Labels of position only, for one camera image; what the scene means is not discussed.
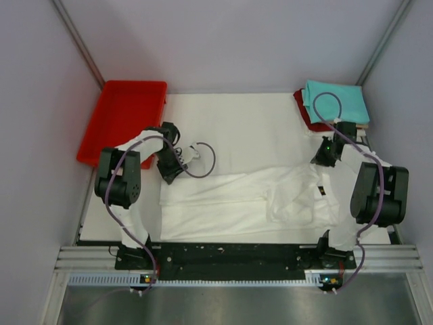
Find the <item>red plastic bin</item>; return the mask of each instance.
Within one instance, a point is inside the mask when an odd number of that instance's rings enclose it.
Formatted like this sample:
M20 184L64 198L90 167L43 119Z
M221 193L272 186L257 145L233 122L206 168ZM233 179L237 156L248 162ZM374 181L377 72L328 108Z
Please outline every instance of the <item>red plastic bin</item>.
M167 84L164 81L108 81L93 111L76 159L97 167L105 147L119 146L146 127L160 125ZM149 169L153 155L143 164Z

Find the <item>metal frame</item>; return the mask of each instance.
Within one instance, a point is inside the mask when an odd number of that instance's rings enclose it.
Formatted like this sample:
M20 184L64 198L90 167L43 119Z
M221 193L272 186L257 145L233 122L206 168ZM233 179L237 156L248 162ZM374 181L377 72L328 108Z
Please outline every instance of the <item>metal frame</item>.
M78 221L78 227L76 228L76 231L74 234L74 240L73 240L72 244L76 244L78 242L78 240L80 239L81 229L83 228L83 225L84 225L84 219L85 219L85 216L87 213L87 209L89 208L91 194L92 194L93 188L94 188L95 177L96 177L96 169L93 168L92 172L90 174L89 184L87 184L86 197L84 200L83 208L81 209L80 219Z
M373 71L376 64L379 62L380 58L385 52L386 47L390 43L391 38L394 36L395 32L397 31L398 27L401 25L403 20L406 18L407 14L409 13L411 6L413 5L415 1L414 0L402 0L400 7L398 7L394 17L392 18L390 24L388 25L388 28L385 30L384 35L381 37L378 45L374 49L370 59L368 60L367 64L365 65L361 76L359 76L357 85L363 86L366 82L367 78L371 74L371 71Z
M119 271L114 269L118 248L108 246L64 246L60 249L51 281L49 296L40 324L57 324L67 285L87 286L143 286L139 277L153 274L153 270ZM415 245L365 245L366 258L361 273L407 275L422 324L433 324L433 300L427 277ZM357 263L361 249L354 250ZM266 282L203 282L170 281L157 282L159 286L319 286L319 274L335 273L337 270L309 269L306 280Z
M89 68L99 88L100 89L104 88L106 82L104 81L104 78L102 77L99 68L96 66L95 61L93 61L93 58L89 50L87 49L87 46L85 45L83 39L81 38L78 30L74 25L74 22L72 21L68 12L66 11L66 8L62 3L62 0L50 0L50 2L54 7L55 12L57 12L60 20L63 22L64 26L66 27L66 30L68 31L69 35L72 37L72 42L74 42L76 48L78 49L78 52L80 52L81 57L86 63L87 68Z

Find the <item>white wall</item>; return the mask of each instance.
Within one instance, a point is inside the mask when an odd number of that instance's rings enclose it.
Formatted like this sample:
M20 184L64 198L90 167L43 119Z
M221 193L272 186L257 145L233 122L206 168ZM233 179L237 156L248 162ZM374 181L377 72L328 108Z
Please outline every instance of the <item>white wall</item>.
M64 0L105 79L170 92L356 83L401 0Z
M0 44L0 323L36 324L78 224L99 91L48 0L0 2Z
M433 1L415 1L364 86L373 148L409 170L406 241L418 246L433 284Z

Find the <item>white garment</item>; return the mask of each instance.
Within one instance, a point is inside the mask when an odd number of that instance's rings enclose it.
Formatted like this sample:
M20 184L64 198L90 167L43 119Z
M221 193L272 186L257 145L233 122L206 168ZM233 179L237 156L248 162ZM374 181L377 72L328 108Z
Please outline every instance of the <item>white garment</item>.
M321 195L321 178L315 165L303 164L162 184L161 239L336 225L338 203L330 188Z
M333 137L334 136L334 131L314 132L314 131L311 131L306 126L304 128L304 132L309 137L322 138L322 137ZM366 136L365 129L357 129L357 138L359 139L359 141L361 140L362 137L365 137L365 136Z

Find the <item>purple cable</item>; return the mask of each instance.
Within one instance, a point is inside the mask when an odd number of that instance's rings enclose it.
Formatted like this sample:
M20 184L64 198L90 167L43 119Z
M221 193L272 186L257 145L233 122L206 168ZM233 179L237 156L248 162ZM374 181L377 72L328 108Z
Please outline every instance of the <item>purple cable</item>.
M316 113L316 115L320 118L320 120L323 123L325 123L333 131L335 131L335 133L337 133L340 137L342 137L347 143L351 144L359 153L361 153L363 156L366 156L367 158L372 159L376 163L376 165L378 166L378 169L379 169L379 202L378 202L378 207L376 208L376 211L375 211L373 217L371 218L370 222L366 226L362 227L357 232L357 242L356 242L356 245L362 251L361 262L359 262L358 267L356 268L355 272L353 272L353 274L350 276L350 278L347 279L347 281L345 281L345 283L343 283L343 285L339 289L336 289L336 293L338 293L342 289L346 288L357 277L359 271L361 271L361 268L364 265L364 262L365 262L365 249L364 249L364 246L361 244L361 242L359 240L360 240L361 234L365 230L369 229L379 218L380 211L382 210L382 206L383 206L383 203L384 203L385 177L384 177L384 170L383 170L382 164L380 163L379 159L377 159L375 156L373 156L371 154L366 153L364 150L361 149L360 146L358 146L356 143L354 143L351 139L349 139L343 133L341 133L340 131L338 131L331 123L329 123L328 121L326 121L319 114L319 112L316 109L316 101L317 101L317 98L319 98L322 95L331 95L331 96L333 96L337 100L338 105L340 107L340 114L341 114L341 111L342 111L342 104L341 104L340 98L338 98L335 93L331 93L331 92L326 91L326 92L323 92L323 93L320 93L319 95L317 95L315 97L315 99L313 100L313 110Z
M177 154L175 152L175 148L173 147L173 145L166 138L164 138L164 137L162 137L160 135L150 135L148 137L143 138L140 142L136 142L132 146L130 146L128 149L126 149L125 152L123 153L123 155L120 157L120 160L118 161L118 163L116 165L116 168L113 171L113 175L111 176L110 181L108 182L108 186L107 186L104 202L106 204L107 211L110 214L111 218L113 218L115 220L115 222L123 229L123 231L125 232L125 234L128 235L130 239L132 239L142 249L144 249L146 251L146 253L149 255L150 259L152 260L152 265L153 265L153 268L154 268L154 274L152 276L152 280L151 280L149 286L143 291L143 293L146 293L152 287L152 285L155 283L155 280L156 280L156 261L155 261L155 257L153 256L152 252L145 246L145 244L143 242L140 242L140 240L137 237L135 237L128 229L126 229L124 227L123 222L121 220L119 220L119 218L117 218L117 216L111 211L110 205L108 204L108 196L110 194L110 190L111 190L111 187L113 185L114 178L116 177L117 172L121 168L122 163L123 163L123 161L125 160L125 158L127 156L127 153L130 152L133 148L137 147L139 144L143 143L144 141L150 140L150 139L161 139L161 140L163 140L167 144L167 146L175 153L176 160L179 163L179 165L181 166L181 168L183 169L183 171L186 172L189 176L191 176L193 178L205 178L205 177L209 176L213 172L213 170L215 168L216 161L217 161L216 160L217 156L216 156L215 150L214 150L214 148L212 148L212 146L210 146L209 144L207 144L205 142L197 142L197 144L201 144L201 145L207 146L210 149L210 151L212 151L212 155L214 156L214 161L212 163L212 167L210 168L209 172L207 172L206 174L201 175L201 176L197 176L197 175L191 174L186 169L186 167L183 166L183 163L181 162L180 158L177 156Z
M130 288L117 288L114 290L111 290L105 294L103 294L102 296L96 298L94 301L92 301L90 304L88 304L83 310L81 310L79 313L74 313L71 308L69 307L69 305L66 305L66 307L68 308L68 312L74 317L74 318L78 318L81 317L82 315L84 315L86 313L87 310L91 309L94 305L96 305L97 303L99 303L101 300L104 300L106 297L114 294L114 293L119 293L122 291L131 291Z

